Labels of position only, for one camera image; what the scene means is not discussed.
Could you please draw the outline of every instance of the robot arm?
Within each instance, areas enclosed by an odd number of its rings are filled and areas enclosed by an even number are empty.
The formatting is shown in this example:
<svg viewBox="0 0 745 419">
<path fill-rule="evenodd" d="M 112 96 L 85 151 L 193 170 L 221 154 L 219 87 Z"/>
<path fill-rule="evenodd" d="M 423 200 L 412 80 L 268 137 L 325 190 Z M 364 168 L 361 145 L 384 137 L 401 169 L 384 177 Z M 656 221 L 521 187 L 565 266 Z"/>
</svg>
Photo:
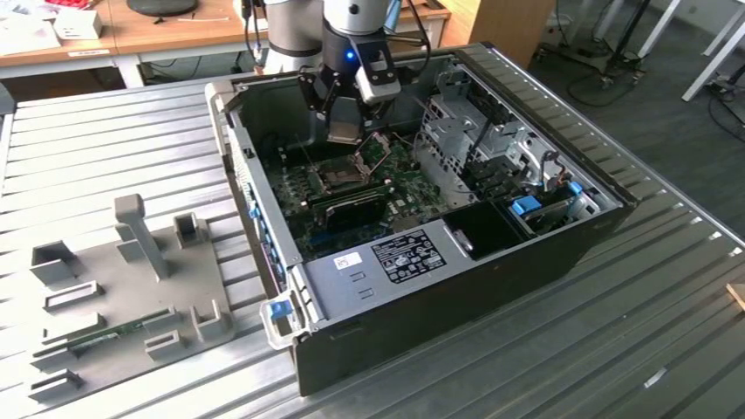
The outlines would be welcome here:
<svg viewBox="0 0 745 419">
<path fill-rule="evenodd" d="M 267 72 L 300 70 L 308 109 L 332 124 L 337 100 L 356 102 L 363 123 L 380 118 L 400 93 L 384 30 L 384 0 L 265 0 L 271 22 Z M 317 72 L 305 71 L 317 68 Z M 317 93 L 317 80 L 325 86 Z"/>
</svg>

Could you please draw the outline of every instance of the blue drive latch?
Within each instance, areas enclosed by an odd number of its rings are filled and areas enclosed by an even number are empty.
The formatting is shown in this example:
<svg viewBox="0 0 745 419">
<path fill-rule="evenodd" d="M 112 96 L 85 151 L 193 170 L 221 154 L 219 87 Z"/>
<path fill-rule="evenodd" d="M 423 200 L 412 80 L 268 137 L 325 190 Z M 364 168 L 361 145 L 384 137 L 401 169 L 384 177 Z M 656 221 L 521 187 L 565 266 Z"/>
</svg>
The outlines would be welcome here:
<svg viewBox="0 0 745 419">
<path fill-rule="evenodd" d="M 519 216 L 528 214 L 531 211 L 537 210 L 541 204 L 535 196 L 524 196 L 512 202 L 512 209 Z"/>
</svg>

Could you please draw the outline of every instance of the barcode label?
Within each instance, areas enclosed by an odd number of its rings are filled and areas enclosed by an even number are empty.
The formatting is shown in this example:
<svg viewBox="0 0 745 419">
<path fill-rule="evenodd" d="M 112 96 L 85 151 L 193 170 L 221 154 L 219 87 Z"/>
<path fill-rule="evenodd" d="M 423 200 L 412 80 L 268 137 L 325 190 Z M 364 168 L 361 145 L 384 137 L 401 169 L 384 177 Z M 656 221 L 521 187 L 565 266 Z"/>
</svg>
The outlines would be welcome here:
<svg viewBox="0 0 745 419">
<path fill-rule="evenodd" d="M 107 55 L 111 54 L 109 50 L 88 50 L 88 51 L 75 51 L 68 52 L 71 57 L 87 57 L 89 55 Z"/>
</svg>

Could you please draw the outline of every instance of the table leg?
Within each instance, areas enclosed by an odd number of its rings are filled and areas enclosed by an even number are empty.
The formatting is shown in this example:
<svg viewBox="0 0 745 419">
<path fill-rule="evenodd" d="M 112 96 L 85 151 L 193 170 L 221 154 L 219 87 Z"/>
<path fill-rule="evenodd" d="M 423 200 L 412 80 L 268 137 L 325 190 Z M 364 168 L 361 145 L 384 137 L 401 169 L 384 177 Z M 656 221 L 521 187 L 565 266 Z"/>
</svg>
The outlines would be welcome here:
<svg viewBox="0 0 745 419">
<path fill-rule="evenodd" d="M 722 27 L 722 30 L 717 34 L 717 38 L 713 39 L 712 43 L 709 44 L 709 48 L 706 48 L 706 51 L 704 51 L 704 55 L 706 57 L 712 55 L 713 50 L 716 50 L 717 46 L 720 46 L 724 37 L 726 37 L 728 33 L 730 33 L 732 31 L 732 28 L 740 22 L 744 13 L 745 13 L 745 4 L 737 9 L 737 12 L 732 16 L 730 21 L 726 23 L 726 25 Z"/>
<path fill-rule="evenodd" d="M 660 18 L 660 21 L 657 22 L 657 25 L 655 26 L 655 29 L 649 34 L 649 38 L 645 41 L 644 45 L 641 46 L 640 54 L 639 54 L 640 58 L 645 58 L 652 48 L 655 48 L 655 45 L 657 44 L 657 41 L 663 36 L 663 32 L 665 31 L 667 26 L 673 20 L 673 15 L 676 14 L 676 9 L 677 6 L 680 6 L 680 2 L 681 0 L 673 0 L 671 5 L 667 7 L 665 13 L 663 14 L 663 17 Z"/>
<path fill-rule="evenodd" d="M 429 20 L 428 36 L 432 48 L 440 47 L 440 42 L 443 41 L 443 30 L 445 29 L 445 19 L 432 19 Z"/>
<path fill-rule="evenodd" d="M 569 28 L 569 33 L 567 34 L 567 42 L 569 44 L 575 42 L 577 32 L 580 31 L 580 27 L 583 26 L 584 20 L 587 19 L 587 15 L 591 11 L 592 5 L 593 5 L 593 0 L 583 0 L 583 4 L 580 5 L 580 11 L 577 11 L 577 17 L 572 22 L 572 27 Z"/>
<path fill-rule="evenodd" d="M 143 75 L 140 74 L 140 58 L 136 55 L 120 55 L 115 57 L 115 65 L 128 89 L 144 87 Z"/>
<path fill-rule="evenodd" d="M 745 37 L 745 22 L 742 22 L 740 29 L 734 32 L 734 34 L 730 37 L 730 40 L 724 45 L 722 50 L 716 55 L 712 62 L 704 69 L 704 72 L 698 76 L 698 79 L 696 79 L 695 83 L 688 88 L 688 91 L 684 94 L 685 101 L 689 101 L 696 96 L 696 94 L 701 90 L 701 87 L 704 87 L 706 82 L 712 79 L 713 72 L 716 72 L 717 68 L 720 68 L 722 61 L 730 55 L 730 52 L 737 47 L 740 41 L 742 40 L 742 37 Z"/>
<path fill-rule="evenodd" d="M 613 0 L 611 8 L 608 9 L 608 14 L 603 18 L 603 22 L 600 27 L 597 28 L 597 32 L 593 34 L 595 39 L 605 38 L 605 34 L 611 29 L 611 25 L 613 24 L 613 20 L 616 20 L 616 16 L 619 15 L 619 11 L 621 10 L 623 5 L 624 5 L 624 0 Z"/>
</svg>

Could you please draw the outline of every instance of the white box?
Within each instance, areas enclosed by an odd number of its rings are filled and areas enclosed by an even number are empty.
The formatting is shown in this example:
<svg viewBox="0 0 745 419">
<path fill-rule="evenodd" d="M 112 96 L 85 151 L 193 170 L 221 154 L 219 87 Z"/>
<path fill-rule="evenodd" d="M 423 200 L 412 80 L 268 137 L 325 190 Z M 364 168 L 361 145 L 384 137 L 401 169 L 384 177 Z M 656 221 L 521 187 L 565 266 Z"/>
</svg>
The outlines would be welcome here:
<svg viewBox="0 0 745 419">
<path fill-rule="evenodd" d="M 95 10 L 63 10 L 55 19 L 60 39 L 97 39 L 101 18 Z"/>
</svg>

